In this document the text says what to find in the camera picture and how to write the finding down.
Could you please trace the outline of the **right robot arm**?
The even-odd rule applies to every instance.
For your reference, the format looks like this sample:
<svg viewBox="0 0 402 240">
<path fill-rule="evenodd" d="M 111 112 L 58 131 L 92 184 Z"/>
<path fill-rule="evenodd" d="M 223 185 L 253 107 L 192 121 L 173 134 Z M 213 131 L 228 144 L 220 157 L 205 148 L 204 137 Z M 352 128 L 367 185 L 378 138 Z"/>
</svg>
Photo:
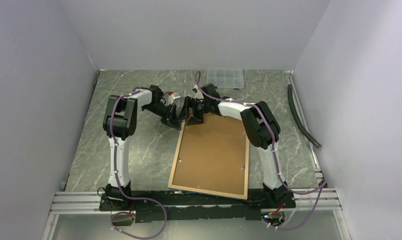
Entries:
<svg viewBox="0 0 402 240">
<path fill-rule="evenodd" d="M 281 128 L 265 101 L 247 103 L 231 97 L 220 97 L 216 88 L 208 83 L 193 88 L 195 97 L 186 96 L 178 120 L 188 125 L 204 122 L 204 115 L 211 113 L 242 121 L 249 142 L 256 147 L 263 170 L 264 202 L 271 208 L 282 203 L 288 193 L 279 170 L 280 161 L 276 151 Z"/>
</svg>

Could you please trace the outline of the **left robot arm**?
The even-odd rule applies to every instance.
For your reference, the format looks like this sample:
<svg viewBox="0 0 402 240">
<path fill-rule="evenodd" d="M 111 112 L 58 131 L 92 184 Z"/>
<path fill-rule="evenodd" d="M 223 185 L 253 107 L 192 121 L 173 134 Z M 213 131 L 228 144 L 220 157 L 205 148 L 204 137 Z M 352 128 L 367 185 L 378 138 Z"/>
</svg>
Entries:
<svg viewBox="0 0 402 240">
<path fill-rule="evenodd" d="M 138 110 L 147 110 L 160 117 L 160 122 L 170 128 L 181 130 L 177 118 L 175 94 L 164 92 L 157 85 L 136 87 L 125 95 L 108 97 L 102 127 L 110 145 L 110 174 L 105 195 L 119 210 L 132 204 L 129 173 L 130 138 L 137 128 Z"/>
</svg>

